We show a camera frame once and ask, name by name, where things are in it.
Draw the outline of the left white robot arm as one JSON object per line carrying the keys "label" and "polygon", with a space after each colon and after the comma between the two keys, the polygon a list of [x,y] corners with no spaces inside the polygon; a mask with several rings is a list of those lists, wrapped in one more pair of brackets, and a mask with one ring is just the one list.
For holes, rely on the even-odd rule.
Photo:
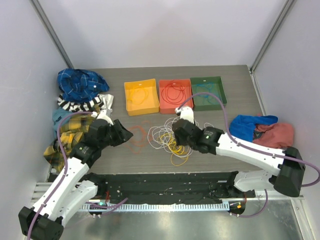
{"label": "left white robot arm", "polygon": [[23,207],[18,219],[29,240],[58,240],[73,215],[88,200],[102,199],[106,181],[88,173],[106,147],[116,147],[133,137],[119,120],[98,118],[72,149],[66,164],[43,196],[31,207]]}

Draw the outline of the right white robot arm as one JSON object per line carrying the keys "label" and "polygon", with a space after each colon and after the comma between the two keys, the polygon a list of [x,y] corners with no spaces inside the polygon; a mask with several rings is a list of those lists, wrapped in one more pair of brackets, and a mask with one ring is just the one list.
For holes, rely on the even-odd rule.
{"label": "right white robot arm", "polygon": [[259,171],[239,171],[226,184],[226,193],[233,198],[243,192],[258,189],[275,189],[287,197],[299,197],[306,167],[295,161],[301,159],[299,150],[268,148],[248,143],[240,145],[239,140],[215,127],[200,129],[194,123],[179,119],[172,125],[177,145],[188,146],[202,154],[231,157],[255,165]]}

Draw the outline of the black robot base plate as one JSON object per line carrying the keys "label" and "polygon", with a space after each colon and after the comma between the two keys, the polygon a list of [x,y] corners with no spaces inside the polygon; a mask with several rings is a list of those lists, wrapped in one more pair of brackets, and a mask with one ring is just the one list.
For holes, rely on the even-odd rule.
{"label": "black robot base plate", "polygon": [[98,180],[96,199],[118,204],[126,199],[134,205],[219,204],[228,198],[254,198],[234,187],[236,172],[192,172],[151,174],[94,174],[81,180]]}

